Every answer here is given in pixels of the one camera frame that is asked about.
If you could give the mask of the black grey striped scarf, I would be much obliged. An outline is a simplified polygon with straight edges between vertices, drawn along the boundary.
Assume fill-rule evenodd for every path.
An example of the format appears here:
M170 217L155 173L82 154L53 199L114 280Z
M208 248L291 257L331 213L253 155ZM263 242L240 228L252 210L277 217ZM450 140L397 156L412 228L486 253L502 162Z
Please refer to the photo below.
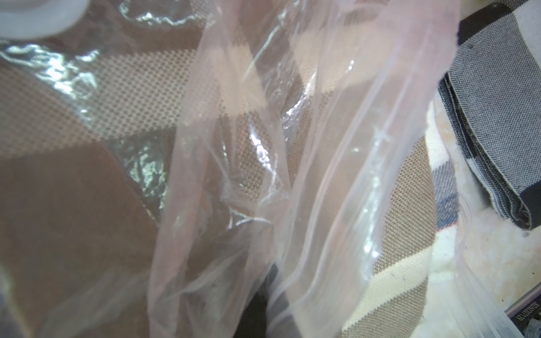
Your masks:
M497 213L540 226L540 3L495 1L463 19L439 93Z

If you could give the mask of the clear plastic vacuum bag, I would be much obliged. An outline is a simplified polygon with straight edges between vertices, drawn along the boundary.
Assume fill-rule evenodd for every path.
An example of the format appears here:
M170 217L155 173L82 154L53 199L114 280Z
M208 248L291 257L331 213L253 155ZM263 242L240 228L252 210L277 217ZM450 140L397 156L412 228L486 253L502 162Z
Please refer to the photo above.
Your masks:
M403 337L459 1L91 1L1 38L1 336Z

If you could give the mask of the white grey plaid scarf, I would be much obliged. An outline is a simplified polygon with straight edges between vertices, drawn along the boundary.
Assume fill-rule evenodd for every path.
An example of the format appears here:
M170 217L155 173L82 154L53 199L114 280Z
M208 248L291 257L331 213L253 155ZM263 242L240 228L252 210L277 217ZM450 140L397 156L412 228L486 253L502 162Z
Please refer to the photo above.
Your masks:
M436 205L436 237L431 272L444 273L451 269L455 255L459 196L454 165L438 131L434 103L429 104L426 122L425 144L433 177Z

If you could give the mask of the brown beige plaid scarf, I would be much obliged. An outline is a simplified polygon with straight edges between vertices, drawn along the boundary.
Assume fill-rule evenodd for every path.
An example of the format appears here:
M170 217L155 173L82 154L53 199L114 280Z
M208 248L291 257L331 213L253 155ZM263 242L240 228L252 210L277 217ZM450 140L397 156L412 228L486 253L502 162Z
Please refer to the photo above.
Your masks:
M149 9L173 24L145 27ZM1 39L1 337L148 337L146 286L170 176L174 124L203 33L204 1L90 1L55 37ZM235 146L231 187L208 176L207 235L256 202L256 111L218 115ZM425 141L404 162L376 271L430 252L435 197Z

